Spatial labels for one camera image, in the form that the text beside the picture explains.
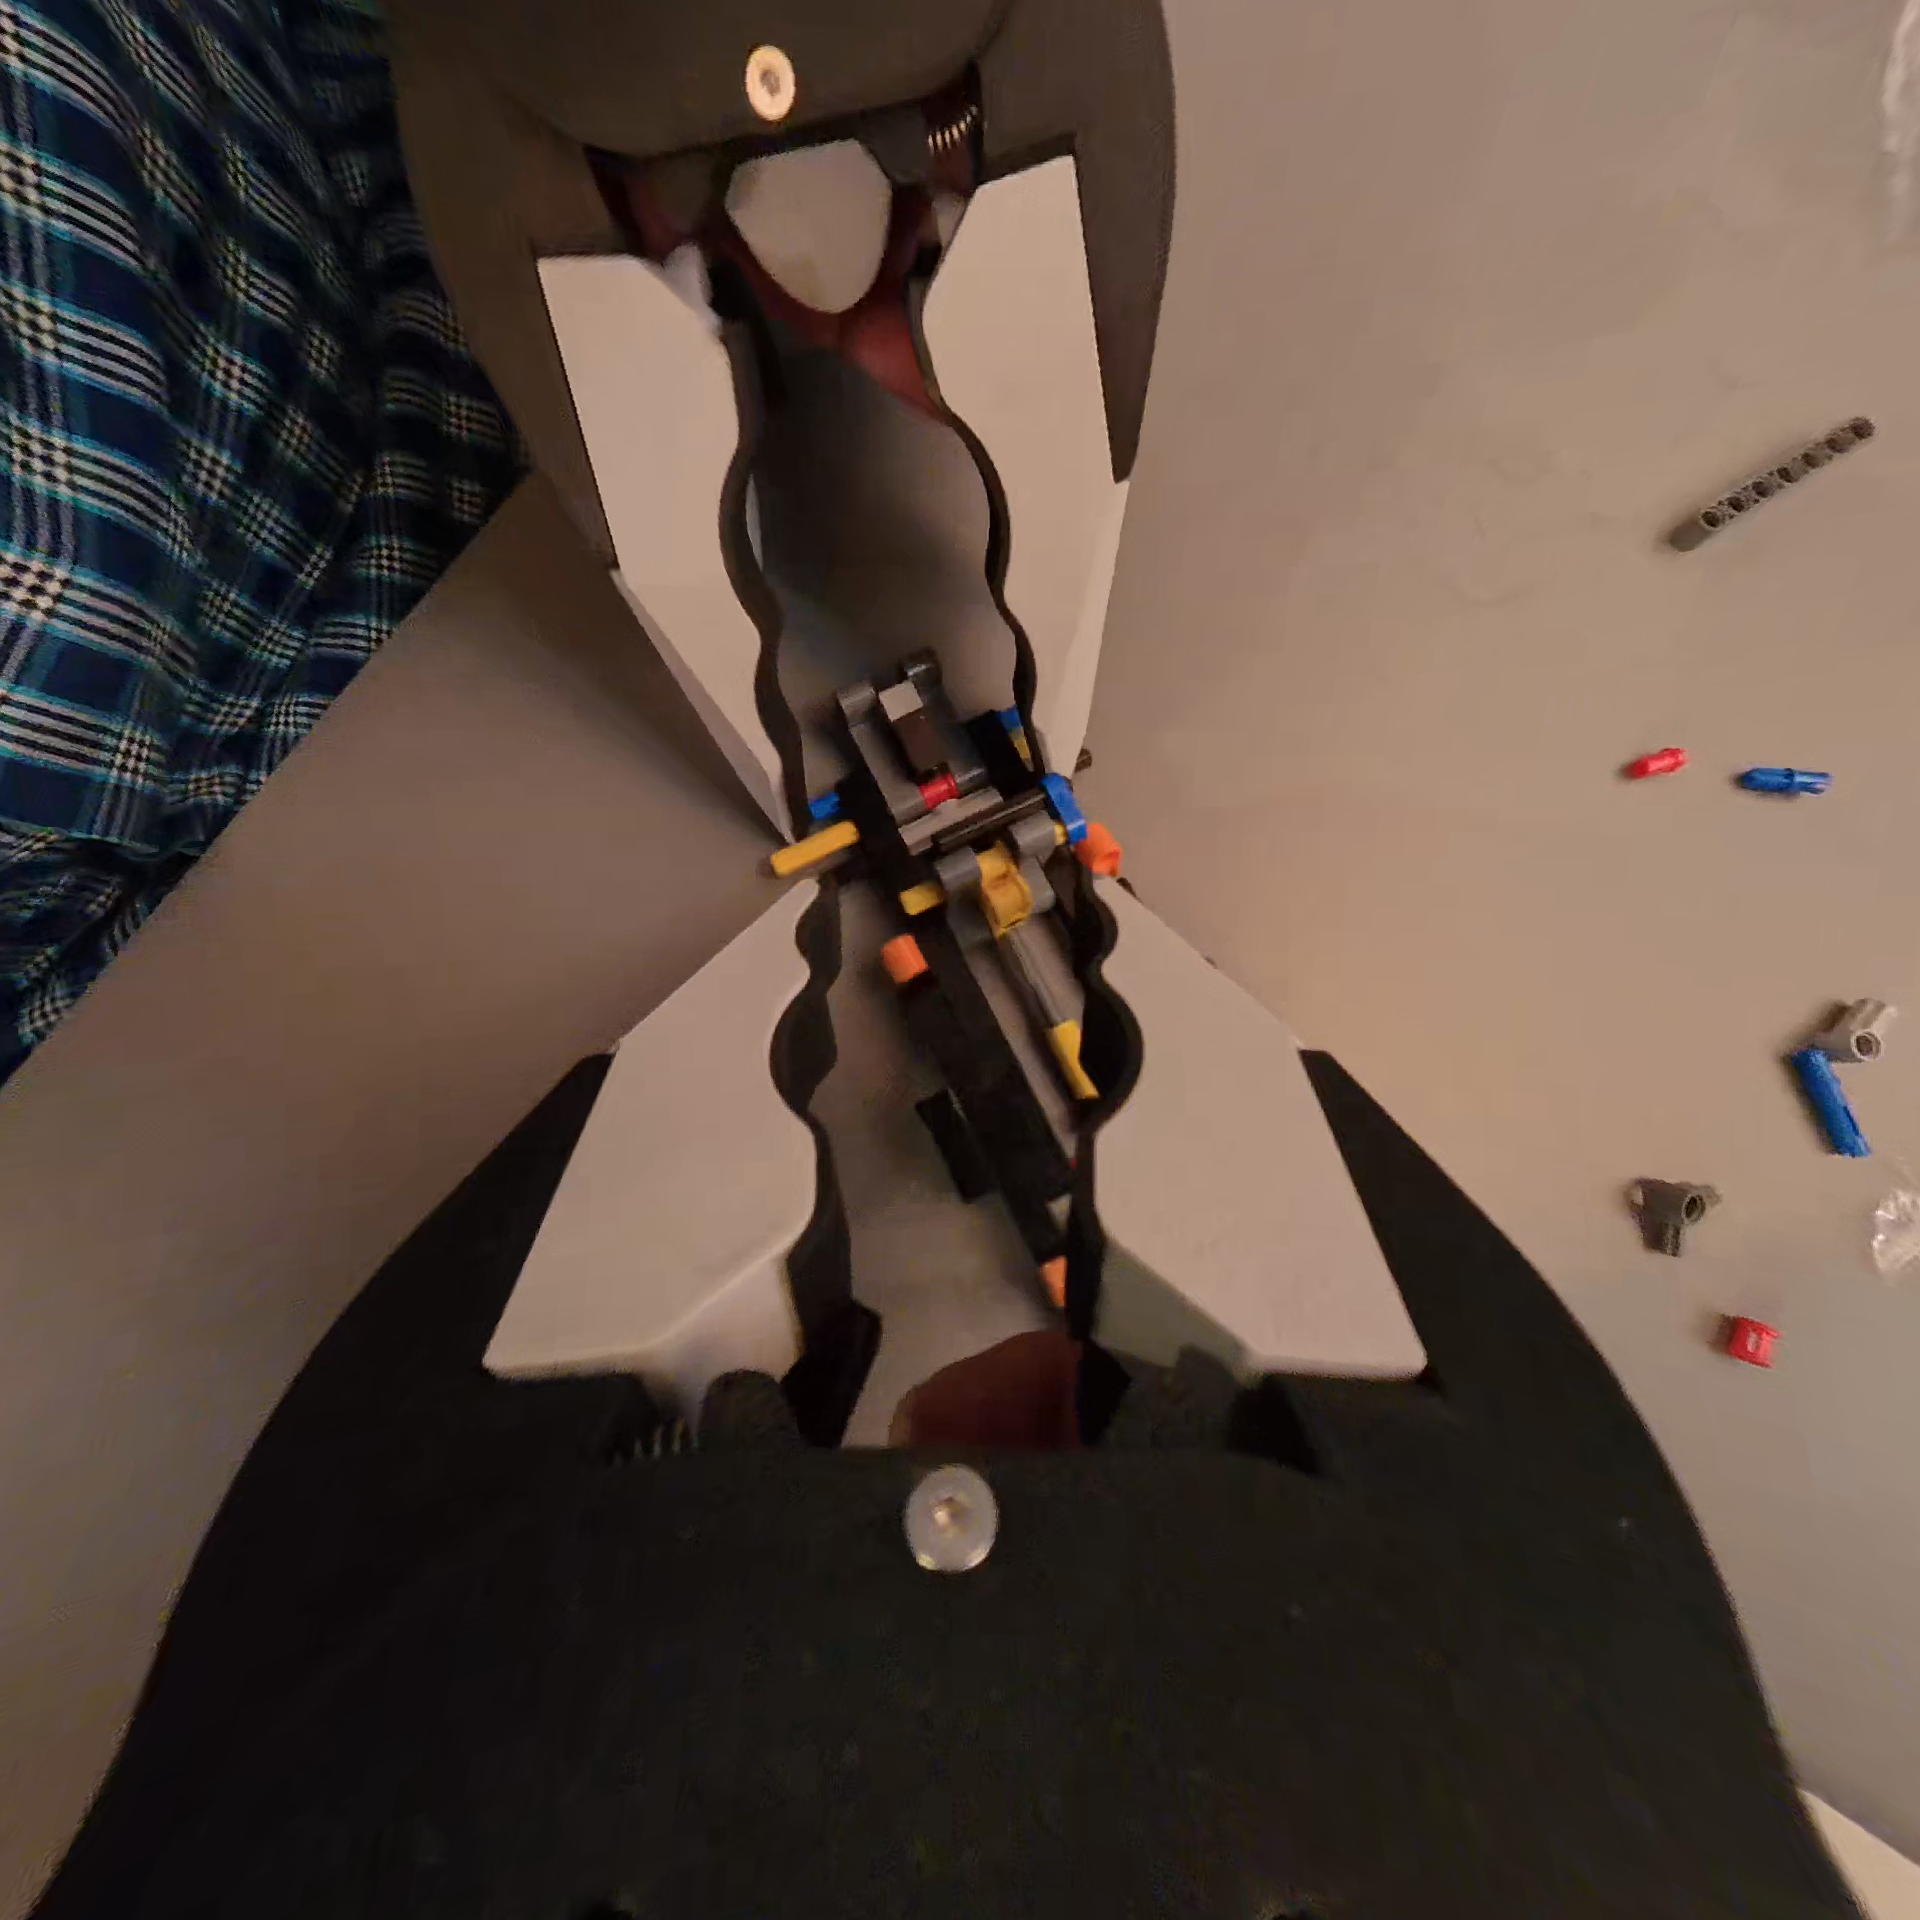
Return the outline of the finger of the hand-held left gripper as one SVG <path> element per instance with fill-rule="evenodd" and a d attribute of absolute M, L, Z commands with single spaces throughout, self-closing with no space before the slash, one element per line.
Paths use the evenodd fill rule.
<path fill-rule="evenodd" d="M 988 581 L 1031 655 L 1031 732 L 1070 778 L 1130 496 L 1114 469 L 1075 158 L 974 192 L 931 276 L 918 333 L 990 496 Z"/>
<path fill-rule="evenodd" d="M 750 332 L 684 247 L 538 261 L 612 573 L 775 831 L 805 829 L 800 723 L 779 680 L 784 613 L 756 548 L 764 423 Z"/>

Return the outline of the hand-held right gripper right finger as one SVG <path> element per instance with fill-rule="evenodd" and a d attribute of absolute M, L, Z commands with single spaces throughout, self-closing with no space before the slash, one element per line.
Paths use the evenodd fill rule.
<path fill-rule="evenodd" d="M 1288 1026 L 1120 880 L 1101 983 L 1139 1067 L 1093 1140 L 1091 1333 L 1117 1360 L 1184 1350 L 1261 1375 L 1413 1380 L 1423 1343 Z"/>

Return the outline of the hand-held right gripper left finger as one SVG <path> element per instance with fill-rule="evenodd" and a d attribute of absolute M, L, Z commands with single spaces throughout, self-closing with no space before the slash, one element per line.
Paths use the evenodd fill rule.
<path fill-rule="evenodd" d="M 856 1300 L 816 1095 L 834 1067 L 836 886 L 805 880 L 612 1047 L 486 1346 L 500 1378 L 623 1373 L 692 1419 L 766 1373 L 838 1445 L 879 1316 Z"/>

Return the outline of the black lego chassis assembly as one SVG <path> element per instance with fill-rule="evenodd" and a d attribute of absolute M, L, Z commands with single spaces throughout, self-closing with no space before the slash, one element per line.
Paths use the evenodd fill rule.
<path fill-rule="evenodd" d="M 1044 1308 L 1064 1314 L 1077 1131 L 1101 1100 L 1071 971 L 1070 870 L 1117 877 L 1120 840 L 1085 813 L 1079 847 L 1054 818 L 1031 818 L 927 851 L 938 829 L 1059 774 L 1018 706 L 959 712 L 931 648 L 843 684 L 831 720 L 847 767 L 807 799 L 805 829 L 766 870 L 851 868 L 871 886 L 885 915 L 877 971 L 933 1072 L 922 1125 L 957 1195 L 1007 1215 Z"/>

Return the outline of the dark grey lego beam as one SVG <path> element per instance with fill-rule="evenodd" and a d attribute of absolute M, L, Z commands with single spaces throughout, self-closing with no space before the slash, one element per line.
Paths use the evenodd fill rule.
<path fill-rule="evenodd" d="M 1872 416 L 1846 416 L 1834 423 L 1823 432 L 1788 447 L 1772 463 L 1757 467 L 1714 496 L 1706 496 L 1668 528 L 1663 547 L 1678 555 L 1696 552 L 1710 540 L 1716 540 L 1727 528 L 1768 506 L 1768 501 L 1798 488 L 1814 474 L 1834 469 L 1876 434 L 1878 420 Z"/>

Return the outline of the dark grey lego connector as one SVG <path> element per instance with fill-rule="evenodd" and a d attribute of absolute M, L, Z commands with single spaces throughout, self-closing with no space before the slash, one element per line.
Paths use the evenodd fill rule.
<path fill-rule="evenodd" d="M 1622 1186 L 1622 1203 L 1651 1255 L 1679 1256 L 1692 1229 L 1722 1205 L 1722 1192 L 1710 1184 L 1639 1176 Z"/>

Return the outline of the blue lego axle pin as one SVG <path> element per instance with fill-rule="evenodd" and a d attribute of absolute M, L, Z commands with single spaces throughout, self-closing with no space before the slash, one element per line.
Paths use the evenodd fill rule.
<path fill-rule="evenodd" d="M 1837 1159 L 1870 1159 L 1875 1149 L 1828 1052 L 1818 1044 L 1797 1047 L 1788 1054 L 1788 1070 L 1823 1147 Z"/>

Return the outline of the person's plaid shirt torso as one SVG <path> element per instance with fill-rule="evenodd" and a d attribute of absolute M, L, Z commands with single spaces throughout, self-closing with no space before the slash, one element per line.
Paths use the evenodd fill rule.
<path fill-rule="evenodd" d="M 524 474 L 381 4 L 2 4 L 2 1074 Z"/>

